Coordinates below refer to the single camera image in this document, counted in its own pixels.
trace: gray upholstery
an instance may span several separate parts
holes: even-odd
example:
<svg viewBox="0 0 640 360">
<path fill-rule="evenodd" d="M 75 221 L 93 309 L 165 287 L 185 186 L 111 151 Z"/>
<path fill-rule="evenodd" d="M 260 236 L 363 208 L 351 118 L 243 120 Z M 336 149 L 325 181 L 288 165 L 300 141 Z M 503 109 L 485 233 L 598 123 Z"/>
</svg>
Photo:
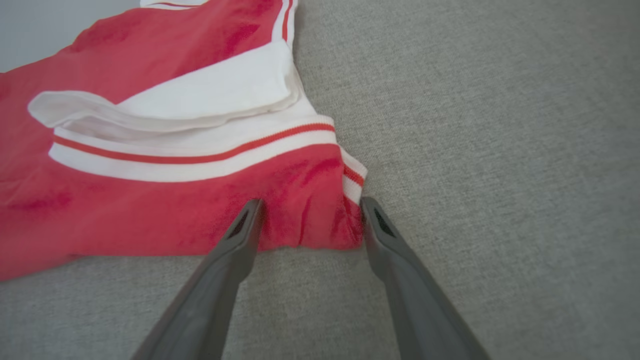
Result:
<svg viewBox="0 0 640 360">
<path fill-rule="evenodd" d="M 494 359 L 640 354 L 640 3 L 301 0 L 308 97 Z M 198 258 L 0 284 L 3 359 L 125 359 Z M 260 254 L 225 359 L 395 359 L 363 250 Z"/>
</svg>

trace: red garment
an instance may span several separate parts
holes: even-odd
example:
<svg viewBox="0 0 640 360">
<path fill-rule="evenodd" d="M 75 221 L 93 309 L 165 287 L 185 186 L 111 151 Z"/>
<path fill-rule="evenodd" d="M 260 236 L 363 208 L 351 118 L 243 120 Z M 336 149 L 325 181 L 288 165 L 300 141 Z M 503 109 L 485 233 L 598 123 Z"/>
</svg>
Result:
<svg viewBox="0 0 640 360">
<path fill-rule="evenodd" d="M 180 11 L 129 10 L 96 22 L 54 56 L 1 74 L 0 279 L 87 255 L 205 254 L 252 198 L 266 202 L 260 250 L 359 246 L 357 202 L 366 169 L 340 149 L 332 120 L 315 114 L 296 88 L 278 40 L 291 46 L 295 6 L 294 0 L 216 0 L 178 4 Z M 227 83 L 242 77 L 244 71 L 233 70 L 238 64 L 262 64 L 263 53 L 273 54 L 273 69 L 285 69 L 282 78 Z M 210 82 L 194 85 L 207 74 Z M 277 105 L 268 102 L 265 83 L 288 89 Z M 226 86 L 255 91 L 248 98 L 264 109 L 220 91 Z M 193 88 L 207 93 L 184 91 Z M 206 96 L 209 89 L 215 99 Z M 44 91 L 63 92 L 29 105 L 39 121 L 55 126 L 55 135 L 28 112 Z M 67 97 L 70 105 L 59 107 L 56 101 Z M 172 98 L 176 103 L 167 104 Z M 123 119 L 134 121 L 122 127 L 74 118 L 82 106 L 94 109 L 84 100 L 105 111 L 124 109 Z M 136 127 L 154 126 L 152 112 L 164 105 L 176 114 L 158 118 L 167 127 Z M 67 108 L 71 115 L 47 123 Z M 190 125 L 175 128 L 184 121 Z"/>
</svg>

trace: white wall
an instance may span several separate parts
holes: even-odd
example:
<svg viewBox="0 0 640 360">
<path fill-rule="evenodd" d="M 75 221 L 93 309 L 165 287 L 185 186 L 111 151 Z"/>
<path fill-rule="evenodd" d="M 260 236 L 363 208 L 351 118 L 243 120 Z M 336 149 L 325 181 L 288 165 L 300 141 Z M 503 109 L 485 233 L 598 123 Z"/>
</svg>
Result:
<svg viewBox="0 0 640 360">
<path fill-rule="evenodd" d="M 0 72 L 55 54 L 96 20 L 139 0 L 0 0 Z"/>
</svg>

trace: red stripe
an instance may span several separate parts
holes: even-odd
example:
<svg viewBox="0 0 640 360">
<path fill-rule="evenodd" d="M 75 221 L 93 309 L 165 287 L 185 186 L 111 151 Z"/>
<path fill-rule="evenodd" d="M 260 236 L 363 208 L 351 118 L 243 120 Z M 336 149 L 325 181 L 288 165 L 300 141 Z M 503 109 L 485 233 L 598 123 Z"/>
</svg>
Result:
<svg viewBox="0 0 640 360">
<path fill-rule="evenodd" d="M 333 128 L 333 126 L 328 124 L 302 125 L 298 127 L 293 127 L 285 131 L 281 131 L 279 133 L 275 133 L 265 138 L 261 138 L 258 140 L 254 140 L 252 142 L 242 144 L 236 147 L 235 149 L 225 151 L 220 154 L 205 155 L 205 156 L 150 156 L 150 155 L 126 154 L 124 152 L 116 152 L 116 151 L 105 150 L 105 149 L 100 149 L 98 147 L 85 145 L 83 143 L 62 138 L 58 135 L 53 136 L 53 141 L 57 142 L 60 145 L 70 147 L 75 150 L 80 150 L 80 151 L 88 152 L 90 154 L 99 155 L 105 158 L 111 158 L 111 159 L 117 159 L 117 160 L 137 161 L 140 163 L 153 163 L 153 164 L 199 164 L 199 163 L 210 163 L 213 161 L 221 161 L 221 160 L 229 159 L 242 152 L 267 145 L 269 143 L 286 138 L 288 136 L 292 136 L 300 133 L 306 133 L 309 131 L 321 131 L 321 130 L 335 131 L 335 128 Z"/>
<path fill-rule="evenodd" d="M 284 13 L 284 21 L 282 22 L 282 38 L 287 41 L 287 28 L 289 24 L 289 10 L 291 10 L 291 6 L 293 6 L 293 0 L 289 0 L 289 7 L 287 11 Z"/>
<path fill-rule="evenodd" d="M 153 3 L 153 4 L 149 4 L 148 6 L 151 5 L 167 5 L 167 6 L 176 6 L 178 8 L 197 8 L 199 5 L 182 5 L 182 4 L 171 4 L 171 3 Z"/>
<path fill-rule="evenodd" d="M 355 172 L 352 168 L 348 167 L 347 165 L 344 166 L 344 175 L 350 178 L 351 180 L 353 180 L 356 184 L 360 185 L 361 187 L 364 186 L 364 177 L 362 177 L 360 174 Z"/>
</svg>

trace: clothing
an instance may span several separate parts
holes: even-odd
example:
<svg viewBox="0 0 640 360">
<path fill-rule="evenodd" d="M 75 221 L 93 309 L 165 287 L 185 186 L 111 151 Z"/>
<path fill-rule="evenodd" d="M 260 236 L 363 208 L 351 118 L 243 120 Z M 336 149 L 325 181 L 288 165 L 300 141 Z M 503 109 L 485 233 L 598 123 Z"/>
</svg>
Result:
<svg viewBox="0 0 640 360">
<path fill-rule="evenodd" d="M 359 246 L 366 169 L 304 94 L 296 1 L 200 3 L 143 1 L 0 76 L 0 279 L 205 254 L 252 198 L 260 250 Z"/>
</svg>

